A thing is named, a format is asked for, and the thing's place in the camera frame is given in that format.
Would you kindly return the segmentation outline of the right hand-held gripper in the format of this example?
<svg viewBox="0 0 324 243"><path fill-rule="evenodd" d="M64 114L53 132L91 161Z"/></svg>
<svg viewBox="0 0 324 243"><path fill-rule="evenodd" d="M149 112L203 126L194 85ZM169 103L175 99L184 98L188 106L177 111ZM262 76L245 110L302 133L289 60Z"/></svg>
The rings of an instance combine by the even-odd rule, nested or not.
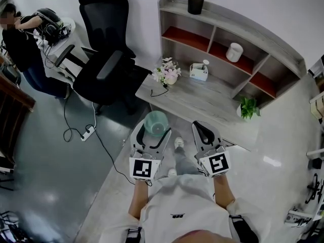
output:
<svg viewBox="0 0 324 243"><path fill-rule="evenodd" d="M194 156L200 171L209 178L224 175L231 169L229 151L222 146L218 129L209 123L195 120L192 123L197 154Z"/></svg>

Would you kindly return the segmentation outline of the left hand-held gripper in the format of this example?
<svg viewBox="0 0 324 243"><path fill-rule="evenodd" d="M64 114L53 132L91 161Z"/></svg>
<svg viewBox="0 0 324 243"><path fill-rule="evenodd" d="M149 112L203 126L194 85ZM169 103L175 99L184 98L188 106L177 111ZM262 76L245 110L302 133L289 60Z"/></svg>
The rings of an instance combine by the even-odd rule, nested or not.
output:
<svg viewBox="0 0 324 243"><path fill-rule="evenodd" d="M130 136L131 157L129 158L130 177L139 181L154 181L164 158L164 151L170 139L172 130L168 128L156 146L149 146L145 153L143 138L144 122L139 122Z"/></svg>

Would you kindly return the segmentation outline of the green glass cup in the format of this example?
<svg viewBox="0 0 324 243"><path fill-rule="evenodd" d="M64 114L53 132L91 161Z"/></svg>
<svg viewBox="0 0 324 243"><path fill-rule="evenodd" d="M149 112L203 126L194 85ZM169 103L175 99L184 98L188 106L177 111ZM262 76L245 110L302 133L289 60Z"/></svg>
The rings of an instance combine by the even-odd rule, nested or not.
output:
<svg viewBox="0 0 324 243"><path fill-rule="evenodd" d="M158 110L149 112L144 118L144 127L149 134L162 136L169 127L166 114Z"/></svg>

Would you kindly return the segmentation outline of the grey desk with shelf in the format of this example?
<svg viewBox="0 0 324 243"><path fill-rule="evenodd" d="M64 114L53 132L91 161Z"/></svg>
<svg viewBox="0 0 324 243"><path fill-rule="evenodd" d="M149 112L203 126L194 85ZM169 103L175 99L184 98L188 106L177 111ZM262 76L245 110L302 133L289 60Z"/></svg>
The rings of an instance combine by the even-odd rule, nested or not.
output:
<svg viewBox="0 0 324 243"><path fill-rule="evenodd" d="M277 35L251 19L205 2L199 15L187 11L188 0L159 0L161 52L190 66L209 61L209 76L231 88L231 98L252 96L261 107L279 98L305 74L304 58ZM230 62L231 43L244 52Z"/></svg>

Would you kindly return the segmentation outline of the person's right forearm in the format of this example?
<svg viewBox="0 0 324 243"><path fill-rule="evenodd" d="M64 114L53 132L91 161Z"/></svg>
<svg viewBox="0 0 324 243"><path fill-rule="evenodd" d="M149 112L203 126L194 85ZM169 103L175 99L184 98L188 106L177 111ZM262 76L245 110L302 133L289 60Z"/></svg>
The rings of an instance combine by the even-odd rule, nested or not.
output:
<svg viewBox="0 0 324 243"><path fill-rule="evenodd" d="M226 209L228 205L235 201L235 197L229 187L226 175L213 178L215 202L220 207Z"/></svg>

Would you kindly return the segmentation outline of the grey wooden desk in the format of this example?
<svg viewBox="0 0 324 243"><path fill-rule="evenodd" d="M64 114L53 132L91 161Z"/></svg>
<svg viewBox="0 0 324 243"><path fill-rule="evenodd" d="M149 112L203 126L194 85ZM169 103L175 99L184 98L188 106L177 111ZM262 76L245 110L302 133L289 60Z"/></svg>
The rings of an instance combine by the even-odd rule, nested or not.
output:
<svg viewBox="0 0 324 243"><path fill-rule="evenodd" d="M166 89L148 75L136 96L151 105L188 122L195 120L216 127L222 138L251 151L256 143L260 121L237 115L239 102L231 98L231 88L210 75L203 82L189 77L189 66L178 62L181 76Z"/></svg>

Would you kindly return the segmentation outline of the green plant in white pot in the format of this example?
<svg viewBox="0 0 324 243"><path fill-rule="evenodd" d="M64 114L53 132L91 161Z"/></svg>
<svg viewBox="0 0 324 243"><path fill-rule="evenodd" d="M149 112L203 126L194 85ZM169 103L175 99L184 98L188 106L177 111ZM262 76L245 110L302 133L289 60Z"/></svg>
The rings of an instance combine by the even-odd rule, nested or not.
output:
<svg viewBox="0 0 324 243"><path fill-rule="evenodd" d="M252 119L253 116L261 116L260 109L255 98L240 97L237 115L242 119Z"/></svg>

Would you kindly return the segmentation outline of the person's white shirt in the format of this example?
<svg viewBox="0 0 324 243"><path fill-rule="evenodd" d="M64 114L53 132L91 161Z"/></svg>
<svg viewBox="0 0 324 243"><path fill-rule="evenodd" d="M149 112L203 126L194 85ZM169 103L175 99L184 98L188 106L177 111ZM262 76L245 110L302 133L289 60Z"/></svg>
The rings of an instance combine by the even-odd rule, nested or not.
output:
<svg viewBox="0 0 324 243"><path fill-rule="evenodd" d="M162 179L141 210L139 226L129 228L122 243L259 243L256 231L235 210L237 199L220 207L205 181L198 175Z"/></svg>

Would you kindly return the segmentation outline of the white cylinder canister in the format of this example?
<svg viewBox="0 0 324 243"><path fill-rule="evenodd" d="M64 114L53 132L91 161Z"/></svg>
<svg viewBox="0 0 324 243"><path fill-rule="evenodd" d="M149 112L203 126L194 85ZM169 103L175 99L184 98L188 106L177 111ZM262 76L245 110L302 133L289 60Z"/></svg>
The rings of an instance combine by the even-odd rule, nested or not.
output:
<svg viewBox="0 0 324 243"><path fill-rule="evenodd" d="M226 58L233 63L236 63L239 61L241 55L243 54L244 49L243 47L238 43L231 43L227 52L226 52Z"/></svg>

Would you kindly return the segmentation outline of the beige box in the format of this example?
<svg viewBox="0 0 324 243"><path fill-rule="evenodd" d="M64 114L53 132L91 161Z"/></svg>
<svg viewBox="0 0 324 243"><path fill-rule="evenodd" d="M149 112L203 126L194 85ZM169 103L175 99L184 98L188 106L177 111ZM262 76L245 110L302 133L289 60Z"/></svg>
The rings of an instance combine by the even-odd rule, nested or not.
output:
<svg viewBox="0 0 324 243"><path fill-rule="evenodd" d="M312 115L319 121L324 123L324 91L312 98L310 101L310 111Z"/></svg>

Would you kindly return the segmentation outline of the grey device on floor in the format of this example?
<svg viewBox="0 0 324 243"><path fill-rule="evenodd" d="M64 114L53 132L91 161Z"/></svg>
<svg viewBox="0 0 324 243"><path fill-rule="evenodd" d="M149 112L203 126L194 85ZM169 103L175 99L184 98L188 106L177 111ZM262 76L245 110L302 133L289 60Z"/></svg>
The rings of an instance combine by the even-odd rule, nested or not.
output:
<svg viewBox="0 0 324 243"><path fill-rule="evenodd" d="M305 227L313 218L313 214L302 212L300 209L293 207L288 211L284 224L289 227Z"/></svg>

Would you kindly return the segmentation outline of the white round table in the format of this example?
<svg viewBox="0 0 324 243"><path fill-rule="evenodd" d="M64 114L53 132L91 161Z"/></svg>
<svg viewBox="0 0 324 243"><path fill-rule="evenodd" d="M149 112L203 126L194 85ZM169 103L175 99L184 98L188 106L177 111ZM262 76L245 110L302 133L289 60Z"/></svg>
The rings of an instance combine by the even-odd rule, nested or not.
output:
<svg viewBox="0 0 324 243"><path fill-rule="evenodd" d="M36 43L41 51L46 76L73 84L75 78L81 71L81 67L67 59L56 67L55 61L69 45L74 45L72 53L83 62L87 62L88 57L81 48L82 42L75 31L76 25L74 20L69 17L62 17L61 20L69 30L69 36L67 38L60 40L56 45L49 46L47 41L44 41L41 37L37 37Z"/></svg>

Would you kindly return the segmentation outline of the white cabinet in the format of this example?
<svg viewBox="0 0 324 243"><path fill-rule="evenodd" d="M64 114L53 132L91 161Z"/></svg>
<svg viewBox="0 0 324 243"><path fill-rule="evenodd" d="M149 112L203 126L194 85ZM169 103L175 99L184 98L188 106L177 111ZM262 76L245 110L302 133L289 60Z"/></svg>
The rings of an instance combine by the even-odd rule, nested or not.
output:
<svg viewBox="0 0 324 243"><path fill-rule="evenodd" d="M324 91L324 55L309 69L307 73L315 80L320 92Z"/></svg>

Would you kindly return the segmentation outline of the brown wooden bench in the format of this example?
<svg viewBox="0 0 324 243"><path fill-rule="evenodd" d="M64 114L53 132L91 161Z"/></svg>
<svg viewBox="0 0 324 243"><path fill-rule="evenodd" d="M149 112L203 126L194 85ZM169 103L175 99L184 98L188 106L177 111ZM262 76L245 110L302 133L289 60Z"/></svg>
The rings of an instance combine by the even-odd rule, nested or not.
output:
<svg viewBox="0 0 324 243"><path fill-rule="evenodd" d="M22 125L35 100L20 89L21 74L0 54L0 163L15 164L14 151Z"/></svg>

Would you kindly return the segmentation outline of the black metal frame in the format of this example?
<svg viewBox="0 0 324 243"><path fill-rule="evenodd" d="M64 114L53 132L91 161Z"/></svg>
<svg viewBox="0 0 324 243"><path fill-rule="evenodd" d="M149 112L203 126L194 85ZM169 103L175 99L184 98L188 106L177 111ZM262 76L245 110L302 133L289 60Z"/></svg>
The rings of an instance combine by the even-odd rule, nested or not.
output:
<svg viewBox="0 0 324 243"><path fill-rule="evenodd" d="M18 216L12 211L0 213L0 243L35 243L20 227Z"/></svg>

